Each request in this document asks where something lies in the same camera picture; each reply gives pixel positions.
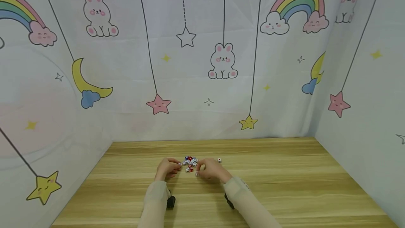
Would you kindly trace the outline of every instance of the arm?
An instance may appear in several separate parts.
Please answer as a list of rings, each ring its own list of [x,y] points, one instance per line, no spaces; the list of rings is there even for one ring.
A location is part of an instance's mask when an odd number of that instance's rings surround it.
[[[233,177],[213,158],[198,161],[197,172],[202,178],[218,178],[224,183],[228,199],[250,228],[281,228],[276,219],[254,197],[246,183],[238,177]]]
[[[165,178],[173,178],[181,170],[180,161],[164,158],[156,170],[155,181],[146,190],[143,211],[138,228],[163,228],[167,199],[170,192],[166,187]]]
[[[232,177],[224,184],[224,189],[229,200],[250,228],[281,228],[281,225],[256,199],[243,180]]]

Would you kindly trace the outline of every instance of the blue cloud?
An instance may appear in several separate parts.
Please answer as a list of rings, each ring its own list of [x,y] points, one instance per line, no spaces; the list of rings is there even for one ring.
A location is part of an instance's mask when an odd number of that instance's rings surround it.
[[[93,103],[100,100],[100,94],[92,92],[91,90],[83,90],[82,97],[83,108],[92,108]]]
[[[304,84],[301,89],[303,93],[312,95],[314,93],[317,80],[318,80],[317,78],[314,78],[308,84]]]

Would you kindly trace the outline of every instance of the white cloud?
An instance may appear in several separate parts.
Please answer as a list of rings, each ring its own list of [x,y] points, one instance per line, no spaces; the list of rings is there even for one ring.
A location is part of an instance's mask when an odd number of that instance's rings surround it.
[[[290,25],[285,22],[285,19],[280,18],[278,12],[270,12],[267,15],[266,22],[264,22],[260,31],[266,34],[285,34],[290,30]]]

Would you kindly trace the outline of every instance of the pink star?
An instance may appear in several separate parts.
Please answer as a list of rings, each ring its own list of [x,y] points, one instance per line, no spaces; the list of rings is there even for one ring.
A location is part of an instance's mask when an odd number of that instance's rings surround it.
[[[168,114],[169,111],[167,110],[167,106],[171,102],[171,100],[162,100],[162,98],[158,94],[156,94],[155,100],[152,102],[147,102],[146,105],[153,108],[153,114],[157,114],[159,112]]]
[[[343,93],[340,91],[336,96],[330,95],[330,105],[328,110],[335,111],[339,118],[342,118],[342,111],[350,108],[350,105],[343,100]]]

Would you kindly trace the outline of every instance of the sleeve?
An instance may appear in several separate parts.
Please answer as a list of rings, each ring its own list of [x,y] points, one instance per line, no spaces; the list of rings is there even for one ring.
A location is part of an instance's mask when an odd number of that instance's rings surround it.
[[[243,180],[233,177],[224,185],[224,189],[228,199],[250,228],[281,228],[281,225],[256,199]]]
[[[170,192],[166,187],[166,182],[152,182],[146,191],[138,228],[163,228],[169,197]]]

